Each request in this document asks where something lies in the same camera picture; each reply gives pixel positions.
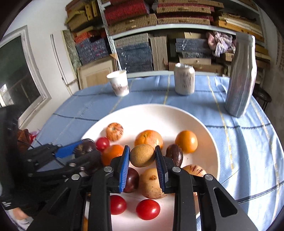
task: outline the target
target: red cherry tomato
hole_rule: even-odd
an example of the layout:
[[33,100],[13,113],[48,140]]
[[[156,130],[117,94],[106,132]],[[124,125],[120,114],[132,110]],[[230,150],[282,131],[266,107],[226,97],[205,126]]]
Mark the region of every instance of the red cherry tomato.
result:
[[109,147],[109,140],[106,137],[98,138],[96,141],[96,148],[100,152],[103,152],[107,147]]
[[138,217],[143,220],[152,220],[156,218],[159,215],[160,210],[160,205],[150,199],[139,202],[136,207],[136,213]]
[[126,202],[119,195],[110,196],[110,213],[112,215],[118,215],[123,213],[126,210]]

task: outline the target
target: dark purple fruit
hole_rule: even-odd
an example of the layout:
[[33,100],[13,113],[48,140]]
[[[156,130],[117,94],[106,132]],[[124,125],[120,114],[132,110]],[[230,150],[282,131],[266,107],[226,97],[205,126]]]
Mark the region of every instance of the dark purple fruit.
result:
[[91,139],[84,139],[82,143],[74,148],[75,158],[96,150],[96,143]]
[[129,167],[127,173],[126,185],[123,192],[132,193],[136,189],[138,189],[138,186],[139,186],[139,174],[134,168]]
[[173,159],[175,166],[180,167],[183,160],[183,153],[179,146],[172,144],[167,148],[166,157]]

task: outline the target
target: tablecloth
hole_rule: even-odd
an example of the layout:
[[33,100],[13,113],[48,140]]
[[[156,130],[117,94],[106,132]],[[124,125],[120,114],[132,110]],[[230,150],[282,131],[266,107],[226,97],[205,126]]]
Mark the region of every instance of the tablecloth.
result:
[[[116,97],[111,85],[76,92],[49,118],[32,144],[67,145],[78,141],[98,120],[121,108],[167,104],[197,117],[211,132],[220,153],[219,182],[258,230],[266,230],[284,204],[283,149],[269,119],[252,97],[246,114],[230,116],[224,102],[229,79],[196,76],[195,93],[179,96],[173,76],[129,79],[130,94]],[[59,168],[50,163],[45,169]]]

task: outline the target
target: triangular cutout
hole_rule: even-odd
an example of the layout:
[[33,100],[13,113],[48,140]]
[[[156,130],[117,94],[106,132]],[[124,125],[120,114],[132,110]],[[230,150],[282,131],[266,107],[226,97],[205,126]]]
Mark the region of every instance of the triangular cutout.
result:
[[235,208],[235,206],[219,188],[215,188],[214,193],[216,195],[217,202],[219,205],[219,210],[222,217],[228,217],[237,214],[238,211]]

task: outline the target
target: can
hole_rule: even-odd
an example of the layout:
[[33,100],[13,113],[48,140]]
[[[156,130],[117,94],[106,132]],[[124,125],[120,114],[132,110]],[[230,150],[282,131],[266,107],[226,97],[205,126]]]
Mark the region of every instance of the can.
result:
[[175,91],[180,95],[190,95],[195,89],[195,70],[193,66],[177,63],[174,69]]

